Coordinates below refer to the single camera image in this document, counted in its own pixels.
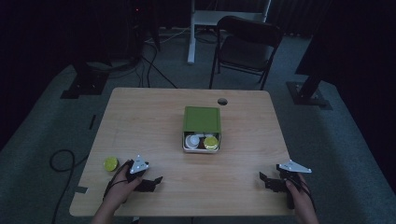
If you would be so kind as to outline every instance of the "black wall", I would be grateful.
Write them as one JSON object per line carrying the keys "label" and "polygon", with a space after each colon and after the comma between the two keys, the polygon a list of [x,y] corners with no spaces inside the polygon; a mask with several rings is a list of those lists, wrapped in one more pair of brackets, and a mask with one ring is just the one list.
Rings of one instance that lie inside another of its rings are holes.
{"label": "black wall", "polygon": [[[325,72],[323,80],[337,87],[393,190],[396,189],[395,35],[394,1],[333,0],[297,69],[298,74],[310,76],[317,75],[316,68],[321,69]],[[326,62],[316,61],[322,58]]]}
{"label": "black wall", "polygon": [[91,7],[77,0],[1,0],[0,150],[71,58],[106,60]]}

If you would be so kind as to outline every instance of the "green box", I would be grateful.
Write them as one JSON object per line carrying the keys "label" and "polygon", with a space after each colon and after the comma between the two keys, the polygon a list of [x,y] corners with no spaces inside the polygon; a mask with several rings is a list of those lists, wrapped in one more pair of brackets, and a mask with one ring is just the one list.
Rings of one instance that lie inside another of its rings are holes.
{"label": "green box", "polygon": [[[186,145],[186,137],[195,135],[200,143],[197,148]],[[214,136],[218,140],[217,148],[206,149],[204,141]],[[220,110],[217,107],[186,106],[184,109],[182,145],[186,152],[216,153],[220,147],[221,121]]]}

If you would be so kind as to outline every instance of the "black cable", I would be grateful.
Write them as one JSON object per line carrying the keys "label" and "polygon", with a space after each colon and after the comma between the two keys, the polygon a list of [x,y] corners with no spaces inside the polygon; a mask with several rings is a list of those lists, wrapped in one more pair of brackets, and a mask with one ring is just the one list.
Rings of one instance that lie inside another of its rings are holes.
{"label": "black cable", "polygon": [[157,57],[157,52],[158,52],[158,50],[157,50],[154,46],[152,46],[152,45],[150,45],[150,44],[148,44],[148,43],[145,43],[145,44],[146,44],[146,45],[149,45],[150,47],[152,47],[152,48],[154,49],[154,57],[152,57],[151,62],[149,62],[145,57],[142,56],[142,58],[143,58],[144,60],[146,60],[146,61],[149,63],[147,79],[148,79],[148,87],[150,87],[150,85],[149,85],[149,70],[151,69],[151,66],[152,66],[153,63],[154,63],[154,60],[155,60],[155,58]]}
{"label": "black cable", "polygon": [[147,76],[147,79],[148,79],[148,87],[150,87],[150,85],[149,85],[149,70],[150,70],[150,68],[151,68],[151,66],[153,66],[157,71],[158,71],[158,73],[160,73],[160,75],[163,77],[163,78],[165,78],[173,87],[175,87],[175,89],[177,89],[177,86],[169,79],[169,78],[167,78],[161,71],[160,71],[160,69],[158,69],[155,65],[154,65],[154,59],[156,58],[156,56],[157,56],[157,49],[154,47],[154,46],[152,46],[152,45],[150,45],[150,44],[148,44],[148,43],[145,43],[146,45],[149,45],[150,47],[152,47],[153,49],[154,49],[154,52],[155,52],[155,54],[154,54],[154,57],[153,57],[153,59],[151,60],[151,62],[147,59],[147,58],[145,58],[144,56],[142,56],[142,59],[143,60],[145,60],[147,63],[149,63],[149,69],[148,69],[148,76]]}
{"label": "black cable", "polygon": [[[62,153],[62,152],[68,152],[68,153],[72,156],[72,165],[71,165],[69,168],[66,168],[66,169],[58,169],[58,168],[56,168],[56,167],[53,165],[53,159],[55,158],[55,156],[56,156],[56,155],[59,155],[59,154]],[[63,173],[63,172],[70,171],[70,174],[69,174],[69,177],[68,177],[68,179],[67,179],[66,185],[64,186],[64,191],[62,192],[61,197],[59,198],[58,202],[56,203],[55,210],[54,210],[53,216],[52,216],[52,222],[51,222],[52,224],[55,223],[56,215],[57,215],[58,210],[59,210],[59,206],[60,206],[60,204],[61,204],[62,198],[64,197],[64,194],[66,193],[67,188],[69,187],[70,181],[71,181],[72,176],[73,176],[73,173],[74,173],[74,169],[75,169],[77,166],[79,166],[80,164],[82,164],[82,163],[83,163],[85,160],[87,160],[87,159],[88,159],[88,155],[85,156],[81,161],[79,161],[78,163],[76,163],[75,155],[74,155],[73,151],[71,151],[71,150],[69,150],[69,149],[60,149],[60,150],[54,152],[54,153],[51,155],[51,157],[50,157],[50,159],[49,159],[49,166],[50,166],[50,168],[51,168],[52,170],[54,170],[54,171],[57,172],[57,173]]]}
{"label": "black cable", "polygon": [[297,186],[298,188],[302,189],[304,193],[306,193],[306,195],[308,195],[309,199],[311,200],[312,205],[314,206],[314,210],[315,212],[317,211],[317,207],[315,206],[315,202],[314,199],[312,198],[311,193],[305,189],[302,185],[300,185],[299,183],[297,183],[297,181],[293,180],[292,178],[287,178],[290,182],[292,182],[295,186]]}
{"label": "black cable", "polygon": [[113,175],[113,177],[111,178],[111,180],[108,182],[107,187],[106,187],[106,190],[105,190],[105,194],[103,195],[103,199],[105,199],[105,197],[106,197],[108,191],[109,191],[111,188],[113,188],[113,186],[115,186],[116,184],[119,184],[119,183],[128,181],[128,180],[121,180],[121,181],[118,181],[118,182],[116,182],[116,183],[113,184],[113,182],[114,182],[114,180],[116,179],[117,175],[120,173],[120,171],[121,171],[121,170],[124,168],[124,166],[126,166],[126,165],[128,165],[128,162],[125,162],[125,163],[117,170],[117,172]]}
{"label": "black cable", "polygon": [[125,71],[127,71],[126,73],[121,74],[121,75],[120,75],[120,74],[117,74],[117,76],[115,76],[116,74],[114,74],[114,76],[113,76],[113,74],[110,74],[110,76],[108,77],[108,79],[115,79],[115,78],[121,78],[121,77],[129,76],[129,75],[131,75],[133,72],[136,72],[136,70],[137,70],[139,64],[141,64],[141,59],[138,60],[137,64],[136,64],[136,65],[134,66],[134,68],[131,69],[130,71],[125,70]]}
{"label": "black cable", "polygon": [[306,186],[306,188],[308,189],[308,191],[309,192],[311,192],[311,189],[308,187],[308,185],[307,184],[305,184],[305,182],[304,181],[301,181],[303,184],[304,184],[304,186]]}
{"label": "black cable", "polygon": [[146,70],[146,66],[144,63],[142,63],[143,69],[142,69],[142,76],[139,76],[139,74],[137,74],[137,76],[139,77],[139,87],[144,88],[145,87],[145,83],[144,83],[144,75],[145,75],[145,70]]}
{"label": "black cable", "polygon": [[98,67],[94,67],[92,65],[89,65],[89,67],[93,70],[93,71],[97,71],[97,72],[119,72],[119,71],[128,71],[131,70],[133,68],[136,68],[136,65],[140,62],[140,58],[136,57],[131,59],[128,63],[117,66],[117,67],[110,67],[110,68],[98,68]]}
{"label": "black cable", "polygon": [[[207,40],[207,39],[204,39],[202,37],[198,37],[198,35],[213,35],[216,38],[216,40]],[[218,43],[217,37],[218,37],[218,35],[216,34],[216,32],[211,32],[211,31],[208,31],[208,30],[206,30],[204,33],[200,32],[200,33],[195,35],[195,39],[198,42],[201,42],[201,43],[204,43],[204,44],[217,44]]]}
{"label": "black cable", "polygon": [[[145,64],[141,63],[143,66],[143,70],[142,70],[142,77],[143,77],[143,73],[145,72]],[[136,74],[136,76],[139,78],[139,85],[137,86],[138,88],[143,87],[143,79],[142,77],[137,73],[137,68],[134,70],[134,73]]]}
{"label": "black cable", "polygon": [[[147,60],[145,57],[142,57],[142,59],[149,63],[149,60]],[[175,89],[177,89],[177,86],[169,78],[167,78],[154,64],[152,66],[160,73],[163,78],[165,78],[173,87],[175,87]]]}

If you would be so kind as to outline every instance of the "hand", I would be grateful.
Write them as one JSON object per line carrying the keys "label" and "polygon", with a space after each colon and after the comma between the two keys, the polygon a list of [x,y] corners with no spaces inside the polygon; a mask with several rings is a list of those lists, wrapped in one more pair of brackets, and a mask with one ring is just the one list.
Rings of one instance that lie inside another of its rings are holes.
{"label": "hand", "polygon": [[134,189],[142,182],[142,177],[137,177],[134,181],[128,183],[125,177],[127,171],[128,166],[124,166],[114,178],[113,187],[108,191],[102,204],[96,211],[92,224],[111,223],[111,219],[113,218],[116,210],[128,199],[131,192],[134,191]]}
{"label": "hand", "polygon": [[[302,188],[305,188],[308,192],[305,179],[301,174],[298,174],[302,183]],[[315,213],[314,205],[311,202],[311,198],[306,194],[303,189],[297,190],[297,188],[289,181],[286,181],[286,186],[290,190],[290,193],[294,200],[294,208],[297,221],[301,224],[319,224],[317,215]]]}

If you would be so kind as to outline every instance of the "white object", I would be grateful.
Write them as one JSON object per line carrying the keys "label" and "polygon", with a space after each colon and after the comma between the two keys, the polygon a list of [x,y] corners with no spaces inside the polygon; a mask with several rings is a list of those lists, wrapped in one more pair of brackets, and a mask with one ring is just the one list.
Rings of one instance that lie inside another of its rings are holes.
{"label": "white object", "polygon": [[186,146],[189,148],[197,148],[199,145],[199,137],[197,135],[188,135],[186,137]]}
{"label": "white object", "polygon": [[140,155],[137,155],[136,160],[134,160],[134,164],[132,165],[131,169],[129,170],[129,173],[132,174],[136,174],[140,171],[144,171],[147,170],[149,168],[149,166],[146,164],[146,161],[143,160],[142,157],[140,157]]}
{"label": "white object", "polygon": [[308,169],[306,167],[303,167],[302,165],[298,164],[297,162],[294,162],[292,160],[279,164],[279,168],[291,172],[298,172],[298,173],[306,173],[306,174],[311,174],[312,170]]}
{"label": "white object", "polygon": [[198,137],[205,137],[204,133],[194,133],[194,135],[197,135]]}

